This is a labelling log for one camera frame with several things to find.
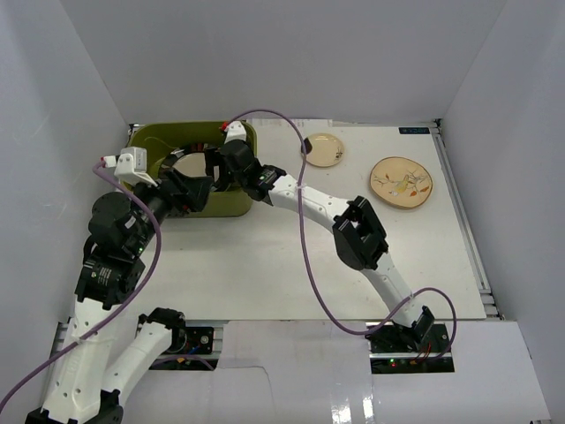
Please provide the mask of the dark striped rim plate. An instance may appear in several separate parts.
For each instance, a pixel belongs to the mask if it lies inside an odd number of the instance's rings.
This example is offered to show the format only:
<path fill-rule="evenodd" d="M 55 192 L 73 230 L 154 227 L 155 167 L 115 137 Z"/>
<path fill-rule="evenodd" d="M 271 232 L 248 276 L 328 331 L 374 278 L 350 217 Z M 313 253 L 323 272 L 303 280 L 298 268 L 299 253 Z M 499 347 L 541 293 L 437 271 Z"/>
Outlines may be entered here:
<path fill-rule="evenodd" d="M 206 177 L 204 158 L 206 148 L 218 147 L 207 143 L 189 143 L 173 149 L 162 160 L 158 173 L 161 169 L 175 168 L 187 177 Z"/>

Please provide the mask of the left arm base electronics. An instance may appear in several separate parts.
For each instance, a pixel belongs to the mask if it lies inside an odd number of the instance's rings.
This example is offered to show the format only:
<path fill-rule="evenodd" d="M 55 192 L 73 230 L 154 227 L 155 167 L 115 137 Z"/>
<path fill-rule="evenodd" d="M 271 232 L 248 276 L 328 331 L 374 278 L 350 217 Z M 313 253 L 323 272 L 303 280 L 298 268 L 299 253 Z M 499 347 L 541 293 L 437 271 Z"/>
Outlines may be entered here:
<path fill-rule="evenodd" d="M 219 360 L 215 328 L 191 326 L 178 332 L 171 345 L 150 367 L 165 371 L 214 371 Z"/>

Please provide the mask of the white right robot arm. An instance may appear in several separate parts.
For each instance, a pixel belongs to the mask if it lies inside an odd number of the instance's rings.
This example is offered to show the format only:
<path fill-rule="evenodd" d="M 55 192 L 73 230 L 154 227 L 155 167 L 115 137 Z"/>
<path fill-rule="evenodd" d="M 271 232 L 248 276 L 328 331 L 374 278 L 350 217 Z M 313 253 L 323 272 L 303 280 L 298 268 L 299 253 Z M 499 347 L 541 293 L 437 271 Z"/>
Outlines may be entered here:
<path fill-rule="evenodd" d="M 206 173 L 220 186 L 235 183 L 254 201 L 299 215 L 299 229 L 309 219 L 332 233 L 338 258 L 360 272 L 392 314 L 400 345 L 419 352 L 431 340 L 434 316 L 399 273 L 389 253 L 386 232 L 372 204 L 362 196 L 345 200 L 300 185 L 285 170 L 263 165 L 243 140 L 205 150 Z"/>

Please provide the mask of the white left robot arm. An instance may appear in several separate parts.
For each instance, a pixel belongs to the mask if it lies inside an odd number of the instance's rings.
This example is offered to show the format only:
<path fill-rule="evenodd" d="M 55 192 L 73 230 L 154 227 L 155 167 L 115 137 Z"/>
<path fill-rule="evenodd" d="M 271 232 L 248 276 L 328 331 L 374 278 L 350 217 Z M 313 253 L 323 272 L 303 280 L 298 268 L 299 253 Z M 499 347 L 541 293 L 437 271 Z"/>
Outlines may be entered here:
<path fill-rule="evenodd" d="M 106 193 L 92 206 L 89 236 L 75 289 L 74 315 L 63 348 L 49 359 L 55 373 L 42 405 L 28 423 L 118 423 L 140 378 L 164 353 L 185 352 L 183 313 L 157 307 L 139 318 L 132 343 L 110 361 L 119 316 L 140 292 L 155 265 L 141 255 L 151 240 L 162 242 L 161 225 L 172 212 L 200 212 L 214 180 L 189 178 L 169 169 L 153 183 Z"/>

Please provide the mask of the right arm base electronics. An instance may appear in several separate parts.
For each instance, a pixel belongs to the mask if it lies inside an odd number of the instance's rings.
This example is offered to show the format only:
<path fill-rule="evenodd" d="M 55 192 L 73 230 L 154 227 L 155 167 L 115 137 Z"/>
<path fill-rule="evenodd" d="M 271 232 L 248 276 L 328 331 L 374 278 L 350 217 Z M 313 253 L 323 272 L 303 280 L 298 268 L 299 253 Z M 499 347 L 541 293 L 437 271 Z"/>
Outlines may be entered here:
<path fill-rule="evenodd" d="M 449 338 L 445 324 L 435 323 L 421 344 L 413 344 L 387 324 L 374 335 L 366 337 L 373 375 L 449 374 L 455 372 L 455 364 L 447 348 Z"/>

